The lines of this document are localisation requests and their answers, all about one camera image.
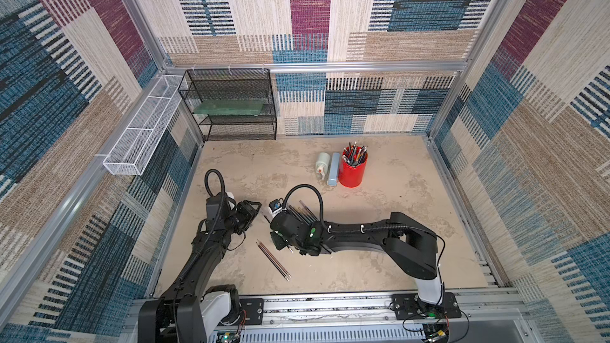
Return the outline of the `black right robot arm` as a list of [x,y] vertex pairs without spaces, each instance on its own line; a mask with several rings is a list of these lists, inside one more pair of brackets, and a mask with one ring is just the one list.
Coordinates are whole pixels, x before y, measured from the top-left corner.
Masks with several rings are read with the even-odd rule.
[[443,305],[445,285],[440,273],[440,260],[446,248],[443,238],[401,212],[369,223],[328,222],[323,217],[322,195],[317,188],[300,184],[287,196],[304,188],[313,190],[319,200],[317,216],[309,210],[298,211],[283,198],[268,205],[267,220],[276,249],[294,248],[311,257],[342,251],[383,252],[416,281],[419,304],[438,308]]

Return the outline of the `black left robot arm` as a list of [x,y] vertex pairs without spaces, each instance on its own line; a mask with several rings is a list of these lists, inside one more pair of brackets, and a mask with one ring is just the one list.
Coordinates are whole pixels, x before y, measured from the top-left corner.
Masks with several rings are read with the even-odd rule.
[[208,288],[216,267],[230,250],[234,235],[245,236],[261,203],[229,196],[221,172],[208,170],[207,218],[199,223],[192,252],[170,288],[143,303],[138,314],[138,342],[208,342],[222,323],[236,323],[242,311],[232,284]]

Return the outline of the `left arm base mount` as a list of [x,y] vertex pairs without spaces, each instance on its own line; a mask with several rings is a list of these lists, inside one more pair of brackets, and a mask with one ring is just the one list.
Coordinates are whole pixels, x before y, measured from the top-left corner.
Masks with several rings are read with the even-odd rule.
[[239,303],[239,319],[235,326],[261,326],[265,311],[263,298],[241,298]]

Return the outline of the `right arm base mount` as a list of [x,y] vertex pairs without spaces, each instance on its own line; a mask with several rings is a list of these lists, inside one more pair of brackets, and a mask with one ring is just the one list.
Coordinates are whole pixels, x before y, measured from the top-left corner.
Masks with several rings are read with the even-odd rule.
[[453,292],[446,292],[440,303],[425,303],[416,293],[399,293],[391,296],[389,310],[396,319],[460,319],[462,311]]

